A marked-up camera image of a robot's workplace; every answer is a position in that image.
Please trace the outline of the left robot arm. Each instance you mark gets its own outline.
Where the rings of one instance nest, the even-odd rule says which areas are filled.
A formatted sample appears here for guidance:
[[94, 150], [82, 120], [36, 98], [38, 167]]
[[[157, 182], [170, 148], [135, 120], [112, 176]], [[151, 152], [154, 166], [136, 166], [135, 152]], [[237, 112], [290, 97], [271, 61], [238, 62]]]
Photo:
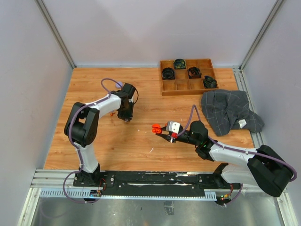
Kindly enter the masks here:
[[125, 83], [120, 90], [110, 91], [105, 97], [91, 103], [76, 102], [64, 127], [79, 157], [79, 170], [75, 173], [74, 186], [97, 186], [104, 178], [100, 164], [95, 156], [93, 142], [97, 135], [101, 117], [117, 111], [118, 118], [129, 122], [133, 117], [136, 88]]

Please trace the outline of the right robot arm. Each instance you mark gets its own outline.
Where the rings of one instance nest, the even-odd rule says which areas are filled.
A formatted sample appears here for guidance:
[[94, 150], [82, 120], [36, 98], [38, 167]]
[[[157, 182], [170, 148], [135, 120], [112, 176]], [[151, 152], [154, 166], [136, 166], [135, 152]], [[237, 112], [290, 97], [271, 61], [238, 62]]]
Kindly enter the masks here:
[[218, 188], [240, 183], [259, 187], [273, 197], [279, 197], [287, 184], [296, 178], [296, 172], [272, 148], [227, 146], [208, 136], [201, 121], [193, 121], [189, 129], [169, 121], [164, 127], [152, 125], [152, 132], [170, 143], [182, 142], [193, 145], [203, 160], [218, 161], [219, 167], [213, 176]]

